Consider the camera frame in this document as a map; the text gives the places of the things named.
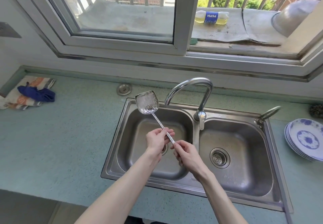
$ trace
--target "bottle label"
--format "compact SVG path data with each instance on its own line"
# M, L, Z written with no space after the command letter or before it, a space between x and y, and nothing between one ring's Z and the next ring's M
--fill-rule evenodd
M215 24L218 19L219 13L217 12L206 12L204 22Z

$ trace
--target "stack of plates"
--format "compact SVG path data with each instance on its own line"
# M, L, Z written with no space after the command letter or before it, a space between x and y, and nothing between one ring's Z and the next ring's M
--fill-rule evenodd
M310 161L323 161L323 125L296 119L285 127L285 139L295 153Z

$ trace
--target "sink drain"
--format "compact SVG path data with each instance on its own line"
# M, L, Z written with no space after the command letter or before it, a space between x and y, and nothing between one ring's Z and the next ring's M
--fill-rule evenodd
M230 164L230 156L228 152L222 148L212 149L210 160L215 167L220 169L227 168Z
M167 152L167 149L168 149L168 144L164 146L161 154L164 155Z

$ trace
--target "countertop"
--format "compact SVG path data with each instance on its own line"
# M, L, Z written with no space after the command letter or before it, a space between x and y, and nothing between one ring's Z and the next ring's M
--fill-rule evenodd
M0 111L0 189L89 206L114 181L100 177L125 100L154 90L133 85L118 96L118 83L46 75L57 81L54 103L26 111ZM174 103L198 105L201 92L180 91ZM323 219L323 164L296 155L284 140L285 125L309 118L308 104L211 94L206 107L262 113L281 105L270 119L294 207L295 224ZM234 204L249 224L285 224L283 212ZM207 198L144 187L131 215L165 223L216 223Z

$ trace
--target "faucet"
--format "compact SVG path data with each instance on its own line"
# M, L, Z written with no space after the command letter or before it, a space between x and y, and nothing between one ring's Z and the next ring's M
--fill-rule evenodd
M178 84L177 86L175 86L170 93L166 96L165 99L165 105L169 105L169 103L171 102L171 99L173 98L173 96L180 91L182 88L184 88L185 86L189 86L189 85L195 85L195 84L204 84L207 86L207 90L204 94L204 97L201 101L201 104L199 106L199 108L197 109L196 113L194 114L193 118L195 121L200 122L200 130L204 130L204 121L206 119L206 113L204 112L204 106L206 104L206 101L208 100L212 89L213 89L213 83L211 80L207 79L207 78L193 78L193 79L189 79L186 80L180 84Z

